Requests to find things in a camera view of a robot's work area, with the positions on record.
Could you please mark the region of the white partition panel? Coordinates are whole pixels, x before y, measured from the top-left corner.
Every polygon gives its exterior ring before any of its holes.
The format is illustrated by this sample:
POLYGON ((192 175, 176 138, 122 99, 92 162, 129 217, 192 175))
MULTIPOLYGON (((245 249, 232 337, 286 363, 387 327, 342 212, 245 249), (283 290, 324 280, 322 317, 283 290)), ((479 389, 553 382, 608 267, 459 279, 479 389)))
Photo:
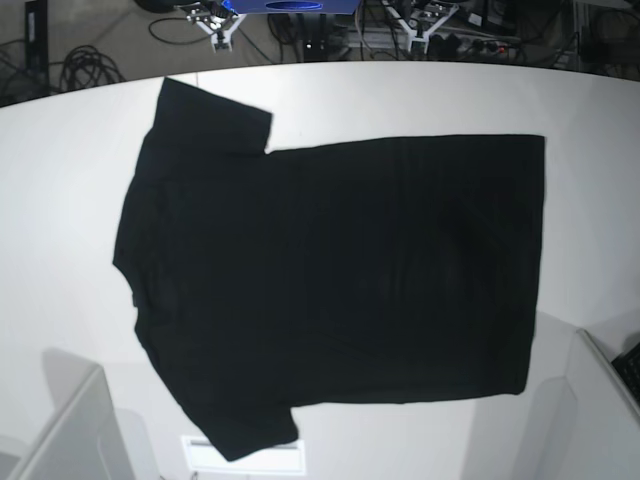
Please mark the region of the white partition panel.
POLYGON ((588 332, 572 341, 566 379, 577 413, 562 479, 639 478, 639 407, 588 332))
POLYGON ((9 473, 10 479, 133 479, 102 367, 90 367, 9 473))

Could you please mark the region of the black T-shirt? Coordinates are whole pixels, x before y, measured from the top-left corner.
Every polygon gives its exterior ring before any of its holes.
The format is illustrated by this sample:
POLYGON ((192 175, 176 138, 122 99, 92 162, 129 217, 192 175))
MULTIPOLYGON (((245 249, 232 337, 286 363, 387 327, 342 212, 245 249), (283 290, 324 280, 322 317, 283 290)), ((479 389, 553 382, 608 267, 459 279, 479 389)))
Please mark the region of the black T-shirt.
POLYGON ((295 441, 295 407, 522 393, 544 138, 271 152, 271 124, 165 80, 115 242, 142 347, 223 457, 295 441))

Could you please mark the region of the white left partition panel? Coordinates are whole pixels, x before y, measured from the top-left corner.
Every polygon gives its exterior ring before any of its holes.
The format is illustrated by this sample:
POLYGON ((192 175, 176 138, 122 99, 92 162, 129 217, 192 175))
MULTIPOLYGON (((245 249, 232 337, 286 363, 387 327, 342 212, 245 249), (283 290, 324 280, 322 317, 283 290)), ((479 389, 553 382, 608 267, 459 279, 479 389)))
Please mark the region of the white left partition panel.
POLYGON ((102 367, 90 367, 9 473, 10 479, 133 479, 102 367))

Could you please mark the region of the black keyboard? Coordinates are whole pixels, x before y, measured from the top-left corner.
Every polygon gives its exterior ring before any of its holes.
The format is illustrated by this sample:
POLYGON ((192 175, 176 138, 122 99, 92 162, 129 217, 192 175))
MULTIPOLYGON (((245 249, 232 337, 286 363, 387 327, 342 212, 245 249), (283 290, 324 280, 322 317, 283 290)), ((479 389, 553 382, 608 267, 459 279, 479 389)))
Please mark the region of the black keyboard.
POLYGON ((621 354, 613 360, 612 365, 631 394, 639 398, 640 389, 640 344, 627 353, 621 354))

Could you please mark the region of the black tower case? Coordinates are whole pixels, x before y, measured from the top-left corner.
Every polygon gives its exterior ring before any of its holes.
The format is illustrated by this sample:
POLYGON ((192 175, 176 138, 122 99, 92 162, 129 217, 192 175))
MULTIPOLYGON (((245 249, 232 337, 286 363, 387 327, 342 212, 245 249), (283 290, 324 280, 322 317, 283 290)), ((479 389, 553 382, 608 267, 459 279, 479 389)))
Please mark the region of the black tower case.
POLYGON ((25 2, 24 51, 27 70, 49 77, 48 1, 25 2))

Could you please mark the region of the white right partition panel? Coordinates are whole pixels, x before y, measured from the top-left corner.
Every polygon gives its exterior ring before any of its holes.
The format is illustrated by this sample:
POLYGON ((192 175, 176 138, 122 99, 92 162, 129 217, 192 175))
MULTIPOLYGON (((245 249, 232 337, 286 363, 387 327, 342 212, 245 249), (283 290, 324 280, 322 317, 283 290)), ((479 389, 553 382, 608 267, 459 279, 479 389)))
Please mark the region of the white right partition panel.
POLYGON ((562 479, 639 478, 639 407, 588 332, 572 341, 566 379, 577 413, 562 479))

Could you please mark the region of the blue box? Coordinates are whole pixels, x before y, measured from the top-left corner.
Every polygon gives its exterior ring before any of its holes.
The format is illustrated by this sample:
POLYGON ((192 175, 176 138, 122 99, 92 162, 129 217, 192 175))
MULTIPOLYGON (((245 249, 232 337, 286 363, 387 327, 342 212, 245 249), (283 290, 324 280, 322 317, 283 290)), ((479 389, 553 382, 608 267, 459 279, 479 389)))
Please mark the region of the blue box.
POLYGON ((229 0, 221 4, 239 14, 352 14, 360 0, 229 0))

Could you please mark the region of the white power strip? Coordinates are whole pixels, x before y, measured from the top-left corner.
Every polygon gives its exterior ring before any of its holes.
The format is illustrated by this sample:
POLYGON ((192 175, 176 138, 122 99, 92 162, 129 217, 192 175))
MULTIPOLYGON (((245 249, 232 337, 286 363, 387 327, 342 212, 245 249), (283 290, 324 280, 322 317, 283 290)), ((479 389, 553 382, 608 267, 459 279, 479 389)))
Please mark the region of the white power strip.
POLYGON ((522 41, 517 37, 495 36, 482 32, 443 28, 431 33, 429 39, 397 28, 373 27, 360 35, 355 28, 349 28, 337 35, 346 48, 362 49, 365 55, 370 52, 387 51, 398 58, 453 57, 459 55, 484 55, 500 52, 504 54, 511 48, 517 48, 522 41))

